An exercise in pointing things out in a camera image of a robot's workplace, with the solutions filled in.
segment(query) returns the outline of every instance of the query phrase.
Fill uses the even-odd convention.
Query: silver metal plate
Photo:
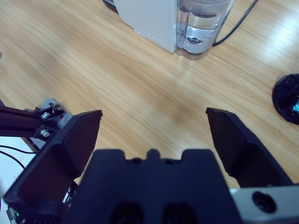
[[[47,98],[46,101],[40,106],[40,109],[46,109],[46,108],[48,108],[49,107],[49,103],[59,104],[55,99],[53,99],[53,98]],[[57,124],[57,126],[58,126],[59,129],[62,129],[67,124],[67,122],[69,122],[69,120],[72,118],[72,115],[63,106],[61,106],[61,107],[65,111],[65,114],[63,115],[63,117],[60,119],[60,121]],[[46,143],[45,141],[43,141],[41,139],[30,138],[30,140],[39,149],[41,149],[44,146],[44,144]]]
[[[267,213],[253,201],[253,194],[261,192],[270,196],[276,210]],[[297,224],[299,223],[299,186],[230,189],[230,193],[244,223]]]

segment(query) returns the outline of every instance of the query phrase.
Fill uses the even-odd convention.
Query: clear plastic water tank
[[[213,45],[235,0],[178,0],[176,52],[198,59]]]

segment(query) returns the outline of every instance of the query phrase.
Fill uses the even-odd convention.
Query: wooden table
[[[221,36],[251,3],[236,1]],[[0,99],[20,109],[48,97],[73,114],[102,109],[96,147],[127,158],[150,148],[171,158],[215,151],[205,110],[229,110],[299,182],[299,126],[271,101],[273,85],[299,72],[298,21],[297,0],[260,0],[228,40],[190,60],[138,35],[102,0],[2,0]]]

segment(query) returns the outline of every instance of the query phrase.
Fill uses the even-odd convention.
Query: white appliance
[[[137,33],[198,59],[213,45],[235,0],[105,0]]]

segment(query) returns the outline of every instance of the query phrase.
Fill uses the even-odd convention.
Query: hex bolt
[[[45,112],[42,114],[42,118],[44,119],[48,119],[48,117],[50,116],[51,114],[49,112]]]
[[[45,138],[49,137],[49,135],[50,135],[50,133],[49,133],[49,131],[48,131],[47,129],[43,129],[43,130],[40,132],[40,134],[41,134],[43,137],[45,137]]]

